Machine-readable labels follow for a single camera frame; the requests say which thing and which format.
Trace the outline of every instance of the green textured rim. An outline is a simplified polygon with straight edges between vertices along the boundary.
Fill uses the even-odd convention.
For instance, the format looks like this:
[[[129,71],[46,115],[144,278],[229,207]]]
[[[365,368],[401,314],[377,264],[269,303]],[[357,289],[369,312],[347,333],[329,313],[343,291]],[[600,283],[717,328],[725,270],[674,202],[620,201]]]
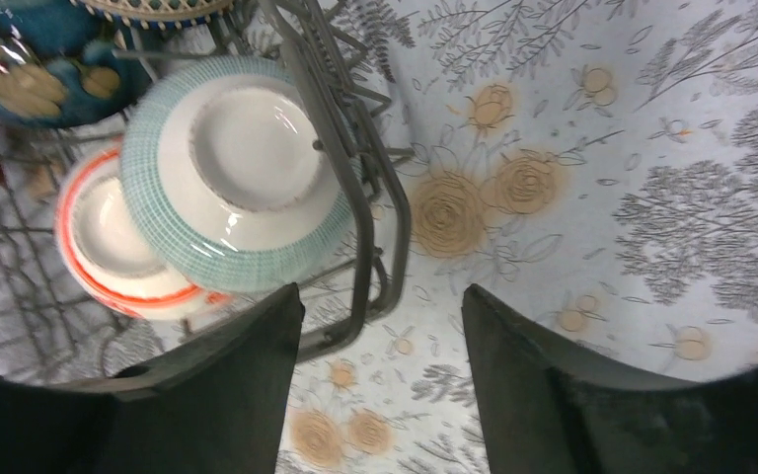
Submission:
[[[321,225],[278,249],[237,251],[191,229],[175,212],[158,175],[158,145],[170,111],[192,89],[221,77],[253,74],[292,84],[276,62],[258,57],[204,59],[157,83],[135,112],[120,153],[120,178],[132,220],[155,252],[195,284],[260,292],[307,277],[332,254],[351,222],[342,192]],[[358,160],[353,160],[357,168]]]

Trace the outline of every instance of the dish rack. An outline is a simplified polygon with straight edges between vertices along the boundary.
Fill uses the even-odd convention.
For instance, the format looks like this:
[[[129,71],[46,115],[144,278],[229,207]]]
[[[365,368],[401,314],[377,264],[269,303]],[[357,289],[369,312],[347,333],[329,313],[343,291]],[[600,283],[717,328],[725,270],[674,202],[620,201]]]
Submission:
[[[330,19],[343,7],[344,0],[327,10],[318,0],[249,1],[207,25],[216,45],[210,53],[147,50],[136,30],[132,30],[130,44],[118,51],[121,58],[140,61],[156,81],[161,77],[160,66],[167,61],[250,53],[240,31],[257,8],[281,36],[282,43],[264,55],[281,61],[291,72],[318,132],[315,147],[326,151],[355,222],[354,257],[299,283],[306,287],[343,272],[353,274],[348,317],[304,333],[299,362],[340,350],[355,340],[365,322],[391,311],[402,295],[408,259],[411,216],[394,167],[414,153],[411,149],[386,148],[373,124],[373,117],[386,110],[391,99],[353,81],[349,70],[364,59],[368,49],[331,24]],[[340,44],[354,51],[352,57],[344,57]],[[368,109],[363,99],[377,105]],[[114,375],[122,367],[104,365],[103,360],[100,373],[81,371],[79,365],[84,359],[97,358],[96,349],[89,348],[102,347],[114,335],[145,324],[101,306],[79,289],[55,255],[51,230],[52,208],[62,176],[92,147],[109,146],[120,139],[130,112],[101,122],[110,128],[107,131],[97,132],[99,125],[16,130],[16,150],[0,157],[5,160],[8,178],[12,178],[8,186],[0,186],[0,292],[9,300],[0,307],[0,374],[5,378],[46,384]],[[360,158],[361,179],[353,172],[350,157]],[[34,171],[28,173],[28,167]],[[14,178],[9,172],[13,168],[24,173]],[[29,190],[38,188],[40,182],[49,185],[47,199],[27,199]],[[375,244],[370,210],[371,202],[383,193],[390,197],[397,218],[389,272],[381,259],[384,249]],[[378,287],[373,298],[372,285]],[[234,312],[228,318],[240,316]],[[225,322],[223,319],[194,330],[190,320],[183,320],[180,341],[216,330]]]

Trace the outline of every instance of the orange rim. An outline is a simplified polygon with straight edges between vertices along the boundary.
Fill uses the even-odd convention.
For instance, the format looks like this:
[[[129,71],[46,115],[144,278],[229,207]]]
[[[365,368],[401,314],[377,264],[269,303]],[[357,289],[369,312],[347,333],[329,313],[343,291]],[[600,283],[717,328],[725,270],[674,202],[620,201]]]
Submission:
[[[194,296],[202,293],[204,290],[198,286],[191,284],[175,293],[158,296],[155,298],[139,298],[137,296],[131,296],[123,294],[118,291],[114,291],[107,288],[99,281],[94,279],[93,276],[86,272],[86,269],[80,265],[77,260],[77,256],[74,249],[71,247],[71,208],[74,206],[74,202],[77,200],[79,189],[83,183],[91,176],[91,174],[103,166],[104,164],[117,159],[119,156],[118,148],[108,150],[100,154],[97,158],[92,159],[89,164],[80,173],[74,177],[74,180],[70,183],[66,191],[65,197],[60,200],[59,205],[56,208],[56,231],[59,240],[59,247],[65,254],[65,260],[75,271],[77,276],[87,283],[92,289],[105,298],[110,298],[114,301],[125,302],[132,305],[149,308],[162,308],[172,306],[185,302]]]

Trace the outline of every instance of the table surface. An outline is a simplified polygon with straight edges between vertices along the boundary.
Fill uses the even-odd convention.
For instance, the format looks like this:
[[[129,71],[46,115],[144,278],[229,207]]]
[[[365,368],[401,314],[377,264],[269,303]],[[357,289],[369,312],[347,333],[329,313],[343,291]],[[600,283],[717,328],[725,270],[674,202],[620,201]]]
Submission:
[[[655,372],[758,363],[758,0],[352,0],[334,23],[370,47],[357,78],[394,99],[386,144],[417,152],[400,169],[413,248],[399,307],[296,367],[278,473],[489,472],[472,282]],[[276,40],[260,19],[247,38]],[[374,217],[390,247],[393,207]],[[303,292],[307,330],[346,313],[350,279]],[[178,343],[170,325],[130,333],[108,365],[161,350],[125,355],[143,334]]]

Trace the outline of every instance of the dishware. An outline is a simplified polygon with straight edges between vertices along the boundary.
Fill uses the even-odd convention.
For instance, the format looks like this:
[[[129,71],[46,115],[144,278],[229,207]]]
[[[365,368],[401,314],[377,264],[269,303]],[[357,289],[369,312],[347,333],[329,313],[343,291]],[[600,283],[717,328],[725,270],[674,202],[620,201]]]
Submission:
[[[130,32],[68,2],[0,0],[0,121],[69,127],[131,104],[149,77],[138,61],[114,57],[116,42],[131,43]]]
[[[316,140],[274,61],[208,58],[141,102],[121,151],[126,203],[156,253],[191,281],[273,289],[316,270],[351,221]]]
[[[71,3],[128,27],[162,31],[207,23],[234,8],[234,0],[71,0]]]
[[[98,301],[132,317],[172,320],[231,297],[190,283],[150,249],[123,202],[118,150],[75,166],[56,207],[56,245],[68,271]]]

